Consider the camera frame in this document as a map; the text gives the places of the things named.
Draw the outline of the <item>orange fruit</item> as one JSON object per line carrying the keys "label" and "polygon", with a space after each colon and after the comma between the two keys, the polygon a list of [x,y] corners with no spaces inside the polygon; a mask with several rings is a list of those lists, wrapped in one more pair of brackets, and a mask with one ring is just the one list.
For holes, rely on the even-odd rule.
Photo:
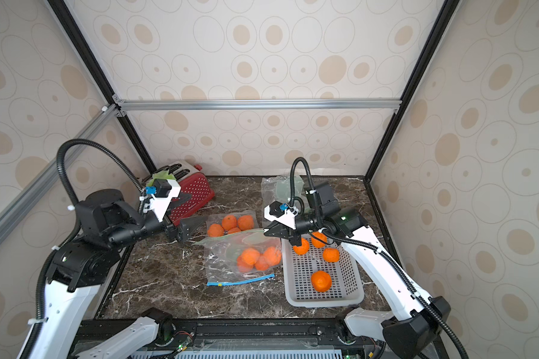
{"label": "orange fruit", "polygon": [[324,271],[317,271],[311,275],[311,285],[318,293],[325,293],[332,287],[330,274]]}
{"label": "orange fruit", "polygon": [[323,248],[329,245],[327,237],[320,232],[311,232],[311,243],[315,248]]}
{"label": "orange fruit", "polygon": [[309,241],[307,239],[304,239],[304,238],[301,239],[301,244],[300,245],[294,245],[293,246],[294,252],[299,256],[307,254],[309,249],[310,249]]}
{"label": "orange fruit", "polygon": [[338,263],[341,254],[336,248],[325,248],[322,253],[323,260],[328,263]]}

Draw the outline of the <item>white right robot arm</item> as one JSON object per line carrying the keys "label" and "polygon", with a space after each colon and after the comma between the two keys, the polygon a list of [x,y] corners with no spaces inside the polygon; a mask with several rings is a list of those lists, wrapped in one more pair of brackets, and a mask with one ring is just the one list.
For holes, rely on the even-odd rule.
{"label": "white right robot arm", "polygon": [[300,209],[298,200],[275,201],[264,208],[269,221],[265,236],[298,245],[305,235],[323,233],[364,269],[390,306],[386,312],[362,308],[347,312],[338,319],[340,339],[368,337],[384,342],[400,358],[425,358],[426,348],[441,333],[451,331],[446,323],[449,303],[423,290],[383,248],[365,218],[354,208],[340,207],[327,182],[304,192],[308,212]]}

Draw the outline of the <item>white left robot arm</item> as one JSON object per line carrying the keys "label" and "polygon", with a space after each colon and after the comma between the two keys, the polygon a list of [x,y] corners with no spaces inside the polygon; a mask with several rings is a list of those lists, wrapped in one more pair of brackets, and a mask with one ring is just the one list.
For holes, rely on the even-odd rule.
{"label": "white left robot arm", "polygon": [[180,190],[150,189],[141,197],[141,209],[125,202],[116,189],[104,189],[78,200],[72,187],[66,189],[76,213],[78,232],[53,248],[40,271],[36,288],[36,317],[19,353],[20,358],[51,358],[66,354],[85,310],[120,260],[122,248],[165,233],[187,239],[199,220],[169,221],[170,209],[191,199]]}

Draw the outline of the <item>blue-seal zip-top bag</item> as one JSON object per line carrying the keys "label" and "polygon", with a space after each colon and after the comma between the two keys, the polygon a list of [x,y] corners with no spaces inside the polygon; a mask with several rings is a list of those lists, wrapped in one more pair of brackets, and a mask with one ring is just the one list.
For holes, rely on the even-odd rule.
{"label": "blue-seal zip-top bag", "polygon": [[265,236],[252,210],[210,215],[205,248],[209,287],[229,287],[263,281],[281,266],[281,240]]}

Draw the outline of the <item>red polka-dot toaster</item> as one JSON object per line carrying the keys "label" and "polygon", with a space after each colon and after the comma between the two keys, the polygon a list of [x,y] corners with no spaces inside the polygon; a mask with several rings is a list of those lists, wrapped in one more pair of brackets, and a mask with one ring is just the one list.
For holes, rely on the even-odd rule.
{"label": "red polka-dot toaster", "polygon": [[166,214],[170,221],[178,225],[182,218],[189,218],[199,209],[214,198],[214,190],[210,187],[208,179],[201,172],[202,167],[191,165],[180,160],[170,165],[159,168],[156,174],[166,172],[172,175],[181,186],[182,194],[189,194],[188,201],[179,203],[180,199],[174,198]]}

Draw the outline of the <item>green plastic lettuce leaf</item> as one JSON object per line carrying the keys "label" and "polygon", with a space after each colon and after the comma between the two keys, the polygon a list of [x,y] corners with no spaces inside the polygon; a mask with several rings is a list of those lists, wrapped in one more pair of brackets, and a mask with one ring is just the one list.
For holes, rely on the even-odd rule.
{"label": "green plastic lettuce leaf", "polygon": [[155,174],[152,174],[151,177],[145,181],[145,186],[153,186],[155,180],[173,180],[175,179],[168,170],[159,171]]}

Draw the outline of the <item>white perforated plastic basket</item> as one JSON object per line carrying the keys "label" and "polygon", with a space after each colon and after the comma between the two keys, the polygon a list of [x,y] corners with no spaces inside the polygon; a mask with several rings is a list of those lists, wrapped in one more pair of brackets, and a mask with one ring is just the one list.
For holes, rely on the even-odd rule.
{"label": "white perforated plastic basket", "polygon": [[356,261],[343,248],[336,260],[324,259],[327,248],[304,242],[295,250],[281,241],[284,290],[290,305],[300,308],[333,308],[357,305],[365,297]]}

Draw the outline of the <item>aluminium rear cross bar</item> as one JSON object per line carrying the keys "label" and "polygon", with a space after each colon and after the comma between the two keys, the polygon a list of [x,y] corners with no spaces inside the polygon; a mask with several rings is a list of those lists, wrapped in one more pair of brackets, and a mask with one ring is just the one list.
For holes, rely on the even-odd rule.
{"label": "aluminium rear cross bar", "polygon": [[401,100],[374,99],[273,99],[273,100],[118,100],[125,111],[399,109]]}

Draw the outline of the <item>aluminium left side bar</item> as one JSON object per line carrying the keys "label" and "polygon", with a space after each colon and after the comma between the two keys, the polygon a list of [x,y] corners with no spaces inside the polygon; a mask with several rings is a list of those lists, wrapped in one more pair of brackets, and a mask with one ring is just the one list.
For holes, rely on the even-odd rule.
{"label": "aluminium left side bar", "polygon": [[[74,139],[94,139],[109,119],[115,118],[118,107],[107,105],[94,117]],[[0,213],[0,245],[10,236],[16,226],[42,199],[58,180],[56,161],[52,160],[30,184]]]}

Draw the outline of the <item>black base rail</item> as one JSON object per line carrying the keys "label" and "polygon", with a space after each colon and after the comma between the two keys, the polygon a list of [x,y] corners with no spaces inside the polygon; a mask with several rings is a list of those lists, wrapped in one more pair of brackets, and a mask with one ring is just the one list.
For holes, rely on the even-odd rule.
{"label": "black base rail", "polygon": [[191,319],[180,320],[151,308],[145,311],[157,325],[157,338],[144,340],[144,349],[173,352],[178,347],[206,349],[215,344],[224,351],[254,350],[268,345],[272,350],[302,347],[371,350],[374,358],[384,353],[398,358],[447,358],[440,327],[420,315],[401,324],[390,312],[350,308],[334,318],[285,319]]}

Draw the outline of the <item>black left corner post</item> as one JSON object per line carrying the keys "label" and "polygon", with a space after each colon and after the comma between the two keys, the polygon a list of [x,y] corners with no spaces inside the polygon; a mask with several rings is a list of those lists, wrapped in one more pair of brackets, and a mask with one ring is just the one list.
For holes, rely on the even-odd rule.
{"label": "black left corner post", "polygon": [[154,164],[149,152],[147,151],[145,145],[142,143],[142,140],[135,129],[130,118],[128,118],[127,113],[121,109],[121,106],[117,102],[117,96],[114,91],[114,88],[109,82],[103,68],[101,67],[99,61],[96,58],[96,55],[92,52],[91,47],[88,44],[88,41],[85,39],[82,34],[82,30],[79,28],[76,23],[73,15],[70,13],[70,9],[67,6],[65,1],[58,0],[48,0],[46,4],[52,10],[55,19],[60,23],[61,28],[69,38],[73,48],[76,50],[78,56],[85,64],[86,69],[88,70],[91,78],[94,80],[97,88],[100,90],[103,98],[109,105],[115,105],[118,108],[118,122],[121,125],[122,130],[124,130],[128,139],[130,140],[131,145],[133,145],[134,150],[139,156],[140,160],[146,167],[146,169],[152,173],[157,170],[157,167]]}

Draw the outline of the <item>black corner frame post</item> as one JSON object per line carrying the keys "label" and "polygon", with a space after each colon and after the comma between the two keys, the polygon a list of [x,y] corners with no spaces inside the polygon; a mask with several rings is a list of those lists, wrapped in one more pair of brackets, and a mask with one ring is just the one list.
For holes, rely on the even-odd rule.
{"label": "black corner frame post", "polygon": [[389,125],[383,134],[379,146],[377,147],[377,150],[374,154],[368,171],[364,176],[364,184],[371,183],[375,173],[377,172],[377,169],[380,167],[380,163],[382,162],[383,157],[385,156],[386,151],[389,148],[389,145],[391,144],[392,139],[394,138],[394,135],[396,134],[401,124],[401,121],[410,103],[412,102],[414,95],[416,94],[421,80],[425,75],[425,72],[432,58],[434,57],[434,54],[437,51],[437,48],[440,45],[440,42],[444,34],[446,33],[449,23],[454,17],[460,3],[460,0],[444,1],[443,6],[438,13],[437,19],[428,34],[428,38],[422,48],[419,58],[416,61],[415,66],[413,67],[413,71],[406,84],[406,87],[404,88],[404,92],[401,95],[400,107],[394,113],[394,115],[392,115],[392,118],[389,121]]}

